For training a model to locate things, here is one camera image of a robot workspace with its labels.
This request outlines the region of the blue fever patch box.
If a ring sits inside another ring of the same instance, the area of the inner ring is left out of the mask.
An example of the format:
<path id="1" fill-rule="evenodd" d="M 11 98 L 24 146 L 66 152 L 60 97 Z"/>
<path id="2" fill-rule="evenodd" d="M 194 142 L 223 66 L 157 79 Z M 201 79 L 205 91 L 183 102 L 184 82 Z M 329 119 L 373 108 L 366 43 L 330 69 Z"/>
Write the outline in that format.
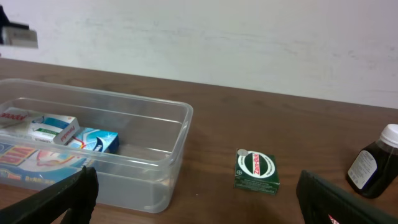
<path id="1" fill-rule="evenodd" d="M 81 128 L 67 146 L 115 153 L 119 147 L 119 135 L 111 131 Z M 6 179 L 51 185 L 93 163 L 92 159 L 69 153 L 1 143 L 1 177 Z"/>

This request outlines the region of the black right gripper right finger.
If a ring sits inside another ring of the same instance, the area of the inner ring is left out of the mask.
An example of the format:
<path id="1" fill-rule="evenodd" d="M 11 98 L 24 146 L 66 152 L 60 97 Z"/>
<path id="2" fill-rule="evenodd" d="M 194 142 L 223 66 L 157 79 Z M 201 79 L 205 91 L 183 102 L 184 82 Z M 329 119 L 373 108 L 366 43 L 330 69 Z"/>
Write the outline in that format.
<path id="1" fill-rule="evenodd" d="M 306 224 L 397 224 L 396 217 L 307 170 L 301 171 L 296 195 Z"/>

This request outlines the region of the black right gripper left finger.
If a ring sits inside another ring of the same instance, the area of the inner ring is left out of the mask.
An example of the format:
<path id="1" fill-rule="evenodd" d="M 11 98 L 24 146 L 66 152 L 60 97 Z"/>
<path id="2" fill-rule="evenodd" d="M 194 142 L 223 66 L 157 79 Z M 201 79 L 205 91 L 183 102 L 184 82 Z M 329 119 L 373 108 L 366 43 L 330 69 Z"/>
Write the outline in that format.
<path id="1" fill-rule="evenodd" d="M 1 223 L 89 223 L 96 205 L 99 183 L 93 167 L 81 171 L 1 210 Z"/>

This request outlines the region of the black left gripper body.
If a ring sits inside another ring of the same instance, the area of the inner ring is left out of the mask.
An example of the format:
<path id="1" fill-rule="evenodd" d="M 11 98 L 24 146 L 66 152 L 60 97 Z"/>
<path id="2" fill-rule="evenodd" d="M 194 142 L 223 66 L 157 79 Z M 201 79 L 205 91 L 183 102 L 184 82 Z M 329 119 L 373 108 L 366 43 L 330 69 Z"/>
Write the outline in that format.
<path id="1" fill-rule="evenodd" d="M 29 26 L 27 24 L 20 24 L 20 23 L 11 22 L 8 19 L 8 17 L 6 16 L 6 13 L 4 12 L 4 8 L 2 6 L 0 6 L 1 45 L 5 44 L 5 40 L 2 37 L 2 34 L 3 34 L 2 30 L 3 30 L 4 27 L 12 27 L 12 28 L 29 30 Z"/>

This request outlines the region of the white Panadol caplets box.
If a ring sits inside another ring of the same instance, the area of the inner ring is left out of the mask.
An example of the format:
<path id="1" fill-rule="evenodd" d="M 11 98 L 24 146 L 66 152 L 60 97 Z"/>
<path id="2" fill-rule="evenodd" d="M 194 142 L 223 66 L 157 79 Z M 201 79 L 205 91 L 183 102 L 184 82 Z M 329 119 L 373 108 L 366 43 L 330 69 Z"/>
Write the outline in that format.
<path id="1" fill-rule="evenodd" d="M 42 114 L 29 122 L 27 134 L 36 141 L 66 145 L 79 129 L 73 116 Z"/>

